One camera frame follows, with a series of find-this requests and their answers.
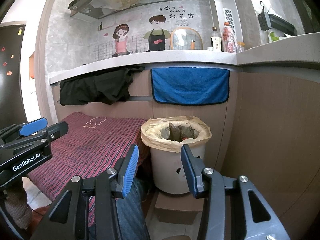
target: door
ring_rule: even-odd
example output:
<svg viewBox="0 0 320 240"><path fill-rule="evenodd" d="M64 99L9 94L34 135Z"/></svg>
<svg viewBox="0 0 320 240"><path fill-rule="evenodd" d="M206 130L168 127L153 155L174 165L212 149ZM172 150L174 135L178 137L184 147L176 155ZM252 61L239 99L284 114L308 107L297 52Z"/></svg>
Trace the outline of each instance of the door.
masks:
<svg viewBox="0 0 320 240"><path fill-rule="evenodd" d="M20 85L20 54L25 25L0 28L0 130L27 122Z"/></svg>

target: jeans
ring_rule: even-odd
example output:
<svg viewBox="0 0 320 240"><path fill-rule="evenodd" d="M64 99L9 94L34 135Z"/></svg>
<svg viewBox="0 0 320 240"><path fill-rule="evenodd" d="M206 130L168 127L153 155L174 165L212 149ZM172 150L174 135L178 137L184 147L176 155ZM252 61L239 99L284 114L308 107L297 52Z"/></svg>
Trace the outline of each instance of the jeans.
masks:
<svg viewBox="0 0 320 240"><path fill-rule="evenodd" d="M117 199L117 213L123 240L150 240L141 200L145 197L145 184L134 178L131 190L124 199ZM89 240L96 239L95 225L89 227Z"/></svg>

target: brown hair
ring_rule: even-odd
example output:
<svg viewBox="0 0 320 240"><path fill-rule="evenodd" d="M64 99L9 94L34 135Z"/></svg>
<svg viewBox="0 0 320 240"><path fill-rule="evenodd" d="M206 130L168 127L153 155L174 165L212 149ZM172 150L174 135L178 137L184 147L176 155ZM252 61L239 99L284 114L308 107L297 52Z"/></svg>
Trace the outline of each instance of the brown hair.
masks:
<svg viewBox="0 0 320 240"><path fill-rule="evenodd" d="M159 22L159 23L165 23L166 20L167 20L167 18L164 17L163 15L155 15L149 19L149 22L151 23L152 21L155 21L155 22Z"/></svg>
<svg viewBox="0 0 320 240"><path fill-rule="evenodd" d="M128 31L129 31L129 26L127 25L127 24L121 24L121 25L119 25L119 26L117 26L116 28L115 28L115 32L113 33L113 35L112 35L112 37L115 39L115 40L119 40L119 35L117 35L116 33L119 31L119 30L124 30L125 31L125 33L124 33L124 35L126 35L127 33L128 33Z"/></svg>

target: vent grille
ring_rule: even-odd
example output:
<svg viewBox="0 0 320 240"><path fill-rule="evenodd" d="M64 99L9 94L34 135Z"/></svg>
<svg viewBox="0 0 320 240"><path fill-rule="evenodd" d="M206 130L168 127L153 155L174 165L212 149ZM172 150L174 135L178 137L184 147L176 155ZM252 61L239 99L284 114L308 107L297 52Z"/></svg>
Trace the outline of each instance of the vent grille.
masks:
<svg viewBox="0 0 320 240"><path fill-rule="evenodd" d="M223 12L224 12L224 18L225 18L226 22L229 23L229 26L232 29L232 31L233 31L233 33L235 34L235 37L236 37L236 29L235 29L235 24L234 24L234 21L233 21L232 11L230 9L223 8Z"/></svg>

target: trash can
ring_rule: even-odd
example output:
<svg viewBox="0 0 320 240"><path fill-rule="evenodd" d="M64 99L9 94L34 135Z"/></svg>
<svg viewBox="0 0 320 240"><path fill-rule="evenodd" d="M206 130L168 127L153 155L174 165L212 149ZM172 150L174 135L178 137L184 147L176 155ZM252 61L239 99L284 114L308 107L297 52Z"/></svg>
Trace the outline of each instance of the trash can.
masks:
<svg viewBox="0 0 320 240"><path fill-rule="evenodd" d="M174 126L191 127L194 129L195 138L183 139L181 142L169 140L169 123ZM193 155L203 160L205 143L211 136L210 127L193 116L149 119L145 122L141 126L141 139L150 147L155 185L170 194L189 192L180 158L181 147L188 144Z"/></svg>

